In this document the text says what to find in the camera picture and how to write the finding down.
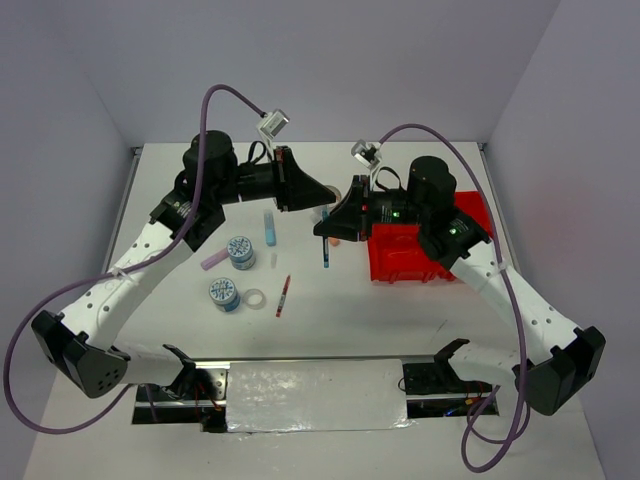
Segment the blue gel pen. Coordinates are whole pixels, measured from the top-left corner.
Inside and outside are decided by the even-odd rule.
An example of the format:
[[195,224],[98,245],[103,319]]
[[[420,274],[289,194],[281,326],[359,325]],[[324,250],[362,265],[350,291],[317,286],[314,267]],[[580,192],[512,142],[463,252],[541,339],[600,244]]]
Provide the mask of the blue gel pen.
[[[324,222],[329,218],[329,210],[328,207],[323,207],[321,211],[321,221]],[[322,236],[322,255],[323,255],[323,266],[325,269],[329,268],[329,237]]]

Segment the red gel pen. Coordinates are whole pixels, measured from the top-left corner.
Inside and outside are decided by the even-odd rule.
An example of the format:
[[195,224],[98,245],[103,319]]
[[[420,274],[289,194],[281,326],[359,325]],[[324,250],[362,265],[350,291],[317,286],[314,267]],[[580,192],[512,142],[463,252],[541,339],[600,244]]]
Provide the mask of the red gel pen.
[[285,282],[281,291],[281,295],[279,298],[279,302],[276,308],[276,313],[275,313],[276,318],[281,318],[290,284],[291,284],[291,274],[288,274],[285,279]]

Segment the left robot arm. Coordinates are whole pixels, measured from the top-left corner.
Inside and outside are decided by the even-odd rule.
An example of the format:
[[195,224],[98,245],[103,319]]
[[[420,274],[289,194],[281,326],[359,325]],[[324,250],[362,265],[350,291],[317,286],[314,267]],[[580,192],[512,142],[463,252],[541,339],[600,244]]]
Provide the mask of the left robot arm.
[[266,163],[241,163],[231,138],[218,130],[195,136],[183,165],[105,278],[61,312],[42,311],[32,320],[45,356],[89,398],[127,383],[155,384],[175,399],[193,392],[196,364],[177,347],[127,347],[116,339],[163,279],[224,223],[225,205],[272,198],[279,210],[293,212],[335,199],[297,165],[289,147],[276,147]]

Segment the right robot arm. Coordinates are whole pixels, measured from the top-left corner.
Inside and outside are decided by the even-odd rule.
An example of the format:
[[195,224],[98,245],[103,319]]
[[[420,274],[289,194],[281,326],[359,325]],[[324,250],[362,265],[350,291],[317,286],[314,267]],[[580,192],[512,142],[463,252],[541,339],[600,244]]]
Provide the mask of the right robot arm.
[[482,297],[525,341],[525,357],[515,360],[468,340],[453,341],[436,356],[436,383],[446,391],[475,380],[513,384],[534,411],[551,416],[595,376],[605,337],[596,327],[579,327],[499,261],[488,230],[456,206],[456,187],[446,162],[434,156],[411,163],[406,188],[374,191],[367,176],[356,175],[313,232],[357,242],[370,239],[379,225],[416,227],[426,257]]

